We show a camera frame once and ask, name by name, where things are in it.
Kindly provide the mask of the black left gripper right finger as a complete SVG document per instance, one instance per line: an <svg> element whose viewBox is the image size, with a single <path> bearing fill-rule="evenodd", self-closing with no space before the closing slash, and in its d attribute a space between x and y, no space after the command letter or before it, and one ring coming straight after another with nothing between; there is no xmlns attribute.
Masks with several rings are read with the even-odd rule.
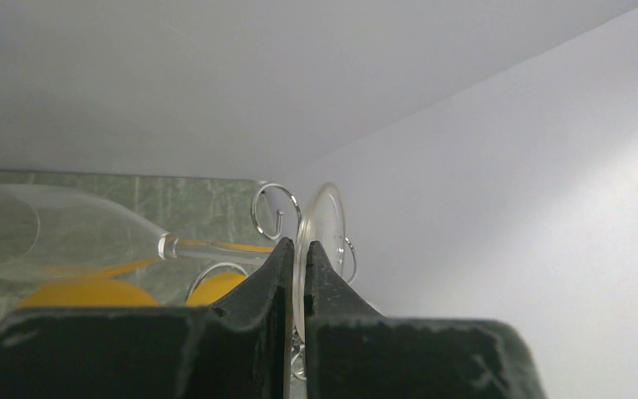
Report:
<svg viewBox="0 0 638 399"><path fill-rule="evenodd" d="M544 398L528 345L506 323L388 318L307 250L305 339L310 398Z"/></svg>

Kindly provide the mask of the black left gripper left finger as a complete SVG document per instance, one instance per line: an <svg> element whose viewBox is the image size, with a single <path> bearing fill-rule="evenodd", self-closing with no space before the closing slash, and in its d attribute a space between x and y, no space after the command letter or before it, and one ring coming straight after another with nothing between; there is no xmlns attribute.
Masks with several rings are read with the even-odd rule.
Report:
<svg viewBox="0 0 638 399"><path fill-rule="evenodd" d="M285 398L295 253L207 307L24 308L0 322L0 398Z"/></svg>

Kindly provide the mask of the orange plastic goblet front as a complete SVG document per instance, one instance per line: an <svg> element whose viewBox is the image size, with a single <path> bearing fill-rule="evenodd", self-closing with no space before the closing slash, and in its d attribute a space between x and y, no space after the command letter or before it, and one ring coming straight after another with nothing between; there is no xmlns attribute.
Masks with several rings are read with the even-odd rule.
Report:
<svg viewBox="0 0 638 399"><path fill-rule="evenodd" d="M203 279L240 273L247 280L268 256L268 252L210 254L117 264L80 277L41 283L17 308L158 307L162 304L159 293L168 294L174 304L187 306L185 300Z"/></svg>

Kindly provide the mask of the orange plastic goblet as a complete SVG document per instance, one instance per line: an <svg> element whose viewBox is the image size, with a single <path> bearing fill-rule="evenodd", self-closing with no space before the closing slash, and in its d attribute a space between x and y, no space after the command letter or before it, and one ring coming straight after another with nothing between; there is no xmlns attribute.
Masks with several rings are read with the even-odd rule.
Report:
<svg viewBox="0 0 638 399"><path fill-rule="evenodd" d="M174 304L187 306L185 300L203 279L240 273L247 280L268 256L268 252L210 254L117 264L80 277L41 283L17 308L158 307L162 304L159 293L168 294Z"/></svg>
<svg viewBox="0 0 638 399"><path fill-rule="evenodd" d="M240 273L219 273L203 279L185 300L190 307L208 306L230 293L246 277Z"/></svg>

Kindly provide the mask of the small clear wine glass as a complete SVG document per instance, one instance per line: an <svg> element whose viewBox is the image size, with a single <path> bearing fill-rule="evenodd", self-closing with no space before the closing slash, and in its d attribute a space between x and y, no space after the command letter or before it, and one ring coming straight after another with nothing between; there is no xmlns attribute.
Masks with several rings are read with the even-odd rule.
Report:
<svg viewBox="0 0 638 399"><path fill-rule="evenodd" d="M52 185L0 184L0 279L41 283L158 258L260 253L267 246L184 239L100 196Z"/></svg>

